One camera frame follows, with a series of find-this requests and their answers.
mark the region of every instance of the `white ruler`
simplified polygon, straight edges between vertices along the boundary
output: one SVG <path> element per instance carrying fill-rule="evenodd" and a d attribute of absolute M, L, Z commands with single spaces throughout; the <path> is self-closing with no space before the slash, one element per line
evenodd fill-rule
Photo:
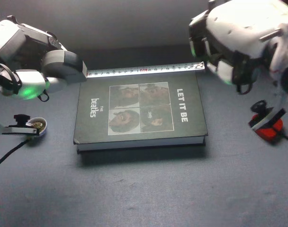
<path fill-rule="evenodd" d="M 107 70 L 89 70 L 87 78 L 96 77 L 114 77 L 138 74 L 165 73 L 165 72 L 182 72 L 205 70 L 204 62 L 185 63 L 174 65 L 157 65 L 122 69 L 107 69 Z"/>

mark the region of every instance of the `white bowl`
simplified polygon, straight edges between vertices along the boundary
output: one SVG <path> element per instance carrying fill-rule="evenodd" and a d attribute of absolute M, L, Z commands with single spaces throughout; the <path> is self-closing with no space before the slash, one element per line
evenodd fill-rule
<path fill-rule="evenodd" d="M 39 137 L 43 136 L 46 133 L 46 131 L 47 131 L 47 121 L 44 118 L 42 118 L 42 117 L 35 117 L 35 118 L 30 119 L 27 122 L 27 124 L 33 124 L 33 123 L 36 123 L 36 122 L 41 122 L 41 123 L 46 125 L 45 128 L 39 134 Z"/>

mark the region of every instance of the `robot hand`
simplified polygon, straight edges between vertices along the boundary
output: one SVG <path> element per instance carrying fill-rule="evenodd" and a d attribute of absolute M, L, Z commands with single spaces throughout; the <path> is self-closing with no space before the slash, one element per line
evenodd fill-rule
<path fill-rule="evenodd" d="M 215 3 L 210 0 L 209 9 L 189 25 L 192 53 L 207 60 L 207 67 L 242 95 L 250 92 L 261 67 L 268 69 L 278 85 L 278 104 L 251 125 L 260 129 L 278 118 L 288 95 L 288 5 L 280 0 Z"/>
<path fill-rule="evenodd" d="M 86 80 L 83 60 L 67 51 L 54 34 L 19 24 L 14 16 L 0 22 L 0 91 L 4 96 L 38 97 L 45 102 L 48 93 Z M 9 130 L 0 124 L 0 134 L 4 131 Z"/>

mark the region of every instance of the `photo grid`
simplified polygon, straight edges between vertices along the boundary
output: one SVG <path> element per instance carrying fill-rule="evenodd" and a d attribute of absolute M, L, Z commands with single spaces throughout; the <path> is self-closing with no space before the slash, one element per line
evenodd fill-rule
<path fill-rule="evenodd" d="M 108 135 L 173 130 L 168 82 L 109 87 Z"/>

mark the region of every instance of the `measuring tape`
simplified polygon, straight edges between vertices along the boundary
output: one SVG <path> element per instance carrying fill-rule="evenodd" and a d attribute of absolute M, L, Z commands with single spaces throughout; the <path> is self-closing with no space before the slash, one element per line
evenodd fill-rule
<path fill-rule="evenodd" d="M 133 68 L 122 68 L 122 69 L 108 69 L 108 70 L 89 70 L 87 78 L 115 77 L 115 76 L 127 76 L 127 75 L 138 75 L 138 74 L 183 72 L 183 71 L 197 71 L 197 70 L 205 70 L 204 62 L 133 67 Z"/>

